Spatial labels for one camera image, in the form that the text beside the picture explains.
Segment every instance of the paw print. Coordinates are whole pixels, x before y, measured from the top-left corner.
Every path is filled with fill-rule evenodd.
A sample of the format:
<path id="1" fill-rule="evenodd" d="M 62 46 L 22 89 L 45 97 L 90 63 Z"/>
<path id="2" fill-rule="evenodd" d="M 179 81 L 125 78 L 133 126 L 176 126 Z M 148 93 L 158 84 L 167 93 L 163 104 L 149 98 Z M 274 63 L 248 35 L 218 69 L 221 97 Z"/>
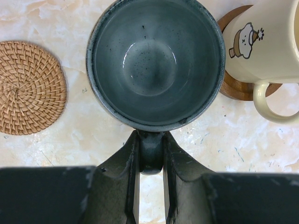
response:
<path id="1" fill-rule="evenodd" d="M 265 30 L 263 28 L 261 28 L 259 31 L 258 31 L 258 40 L 263 40 L 263 36 L 265 36 L 265 34 L 263 33 Z"/>

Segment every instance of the beige marble surface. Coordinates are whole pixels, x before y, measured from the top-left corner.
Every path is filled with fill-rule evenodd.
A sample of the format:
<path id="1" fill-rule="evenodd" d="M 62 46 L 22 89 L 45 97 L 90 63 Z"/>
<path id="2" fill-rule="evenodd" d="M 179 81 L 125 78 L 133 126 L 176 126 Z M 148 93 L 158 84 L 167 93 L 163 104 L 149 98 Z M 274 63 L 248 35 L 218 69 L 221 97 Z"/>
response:
<path id="1" fill-rule="evenodd" d="M 219 19 L 259 0 L 201 0 Z M 0 133 L 0 166 L 99 165 L 126 141 L 132 128 L 110 117 L 93 96 L 85 74 L 85 48 L 112 0 L 0 0 L 0 41 L 26 40 L 60 60 L 68 101 L 60 119 L 37 134 Z M 299 88 L 285 84 L 268 102 L 275 112 L 299 110 Z M 215 171 L 299 172 L 299 126 L 263 119 L 252 102 L 219 94 L 199 119 L 172 132 L 179 145 Z M 140 223 L 164 221 L 162 175 L 141 176 Z"/>

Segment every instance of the cartoon drawing on mug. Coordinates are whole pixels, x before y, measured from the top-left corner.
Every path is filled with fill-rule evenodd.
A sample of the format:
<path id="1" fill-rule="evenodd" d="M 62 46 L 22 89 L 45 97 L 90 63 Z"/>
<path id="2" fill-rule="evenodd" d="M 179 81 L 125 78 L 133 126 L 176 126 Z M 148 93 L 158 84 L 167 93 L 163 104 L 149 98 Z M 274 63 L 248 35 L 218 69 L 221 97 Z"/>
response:
<path id="1" fill-rule="evenodd" d="M 252 23 L 247 23 L 246 26 L 243 29 L 240 29 L 235 35 L 234 47 L 229 49 L 230 58 L 233 58 L 235 56 L 243 56 L 245 59 L 249 59 L 254 42 L 257 39 L 259 41 L 263 40 L 263 32 L 263 28 L 261 28 L 258 31 L 255 31 L 253 29 Z"/>

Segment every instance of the cream mug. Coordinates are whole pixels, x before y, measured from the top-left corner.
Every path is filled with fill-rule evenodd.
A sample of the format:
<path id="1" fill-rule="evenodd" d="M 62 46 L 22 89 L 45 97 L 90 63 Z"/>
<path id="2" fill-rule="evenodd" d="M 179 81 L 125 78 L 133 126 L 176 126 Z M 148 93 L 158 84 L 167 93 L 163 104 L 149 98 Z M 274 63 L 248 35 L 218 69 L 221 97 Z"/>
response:
<path id="1" fill-rule="evenodd" d="M 299 83 L 299 0 L 262 0 L 234 18 L 223 37 L 226 71 L 239 81 L 255 84 L 257 111 L 276 123 L 299 123 L 299 112 L 278 115 L 265 96 L 270 83 Z"/>

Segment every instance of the round brown coaster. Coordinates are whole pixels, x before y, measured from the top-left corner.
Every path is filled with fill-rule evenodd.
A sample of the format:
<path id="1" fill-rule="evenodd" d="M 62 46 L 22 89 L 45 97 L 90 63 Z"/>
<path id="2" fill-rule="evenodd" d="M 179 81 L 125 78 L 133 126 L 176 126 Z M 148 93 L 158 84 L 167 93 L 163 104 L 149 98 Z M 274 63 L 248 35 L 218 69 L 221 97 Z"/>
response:
<path id="1" fill-rule="evenodd" d="M 220 26 L 221 31 L 223 32 L 225 27 L 238 15 L 245 12 L 247 9 L 252 7 L 252 5 L 249 6 L 242 6 L 239 8 L 236 8 L 229 13 L 227 13 L 225 16 L 223 16 L 219 21 L 218 25 Z M 279 87 L 282 84 L 270 84 L 266 96 L 269 96 L 273 94 L 276 90 L 279 89 Z M 252 101 L 253 100 L 253 83 L 243 83 L 240 82 L 233 77 L 231 77 L 226 71 L 224 75 L 224 81 L 221 86 L 220 92 L 232 99 L 237 100 L 244 100 L 244 101 Z"/>
<path id="2" fill-rule="evenodd" d="M 58 60 L 26 42 L 0 42 L 0 131 L 39 132 L 61 115 L 66 85 Z"/>

